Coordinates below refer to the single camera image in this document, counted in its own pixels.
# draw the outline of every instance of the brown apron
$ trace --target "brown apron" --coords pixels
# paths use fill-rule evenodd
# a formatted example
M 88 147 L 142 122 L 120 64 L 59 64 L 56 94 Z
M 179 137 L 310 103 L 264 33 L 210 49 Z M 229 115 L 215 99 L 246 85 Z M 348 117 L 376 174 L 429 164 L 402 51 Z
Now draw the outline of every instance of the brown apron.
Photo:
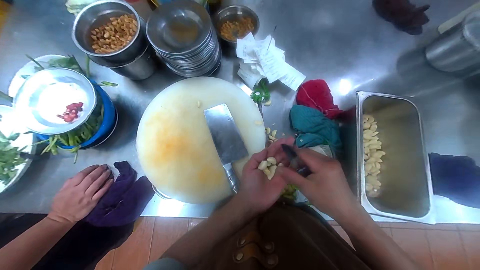
M 369 270 L 315 210 L 277 203 L 218 244 L 198 270 Z

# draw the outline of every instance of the stainless steel tray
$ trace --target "stainless steel tray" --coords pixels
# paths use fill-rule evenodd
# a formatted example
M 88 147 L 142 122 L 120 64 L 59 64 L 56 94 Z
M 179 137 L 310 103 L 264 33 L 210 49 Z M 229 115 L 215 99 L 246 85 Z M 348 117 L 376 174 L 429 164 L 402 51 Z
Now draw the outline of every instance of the stainless steel tray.
M 378 122 L 378 136 L 386 153 L 378 197 L 365 193 L 363 114 Z M 435 224 L 430 166 L 415 104 L 404 97 L 358 91 L 356 115 L 357 189 L 362 206 L 370 214 Z

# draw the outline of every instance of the red towel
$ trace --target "red towel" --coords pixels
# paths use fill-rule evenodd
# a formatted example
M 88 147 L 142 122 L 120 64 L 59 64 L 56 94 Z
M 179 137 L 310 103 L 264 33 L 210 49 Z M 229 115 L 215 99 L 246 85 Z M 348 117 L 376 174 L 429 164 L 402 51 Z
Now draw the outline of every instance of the red towel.
M 333 103 L 330 88 L 324 80 L 310 80 L 302 85 L 297 92 L 297 104 L 321 111 L 327 118 L 335 119 L 342 112 Z

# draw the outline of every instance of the person's right hand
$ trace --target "person's right hand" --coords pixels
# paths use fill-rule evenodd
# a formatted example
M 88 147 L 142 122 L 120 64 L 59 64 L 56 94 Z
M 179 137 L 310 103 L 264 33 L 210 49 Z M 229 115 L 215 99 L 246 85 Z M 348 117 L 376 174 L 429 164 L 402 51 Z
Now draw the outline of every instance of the person's right hand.
M 107 165 L 93 165 L 68 179 L 53 198 L 48 217 L 67 223 L 86 217 L 112 185 L 113 179 L 105 182 L 110 173 Z
M 296 185 L 320 211 L 333 219 L 341 219 L 359 205 L 343 173 L 340 162 L 311 149 L 296 149 L 300 159 L 310 168 L 307 178 L 287 167 L 278 167 L 276 173 L 289 184 Z

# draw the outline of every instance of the white cutting board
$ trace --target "white cutting board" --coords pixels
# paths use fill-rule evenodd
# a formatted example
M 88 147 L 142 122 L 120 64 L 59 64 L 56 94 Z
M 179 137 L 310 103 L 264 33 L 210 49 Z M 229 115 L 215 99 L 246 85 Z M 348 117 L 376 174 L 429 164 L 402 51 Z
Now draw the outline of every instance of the white cutting board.
M 249 155 L 265 147 L 262 116 L 240 88 L 213 77 L 174 83 L 150 102 L 137 132 L 140 164 L 160 192 L 198 204 L 231 194 L 204 116 L 205 109 L 222 103 L 227 104 Z M 239 177 L 247 160 L 234 163 Z

